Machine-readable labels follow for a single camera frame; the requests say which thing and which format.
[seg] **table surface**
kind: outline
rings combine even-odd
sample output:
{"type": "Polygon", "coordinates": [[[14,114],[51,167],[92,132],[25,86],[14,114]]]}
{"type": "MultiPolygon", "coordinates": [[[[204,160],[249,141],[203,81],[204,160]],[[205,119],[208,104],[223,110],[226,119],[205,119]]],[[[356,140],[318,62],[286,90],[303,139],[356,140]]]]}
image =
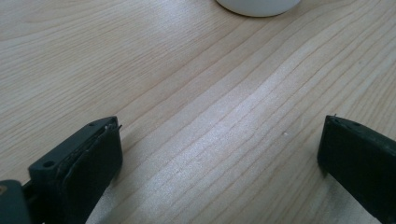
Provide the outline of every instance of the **table surface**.
{"type": "Polygon", "coordinates": [[[378,223],[316,156],[326,115],[396,138],[396,2],[0,2],[0,179],[117,116],[89,223],[378,223]]]}

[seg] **wood grain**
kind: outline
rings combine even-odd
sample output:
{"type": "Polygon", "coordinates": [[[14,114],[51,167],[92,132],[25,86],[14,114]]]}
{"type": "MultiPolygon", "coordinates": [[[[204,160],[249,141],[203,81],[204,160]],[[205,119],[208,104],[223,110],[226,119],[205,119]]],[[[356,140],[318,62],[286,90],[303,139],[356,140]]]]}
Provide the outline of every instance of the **wood grain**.
{"type": "Polygon", "coordinates": [[[124,164],[89,223],[378,223],[316,155],[328,114],[396,138],[396,2],[0,3],[0,178],[116,115],[124,164]]]}

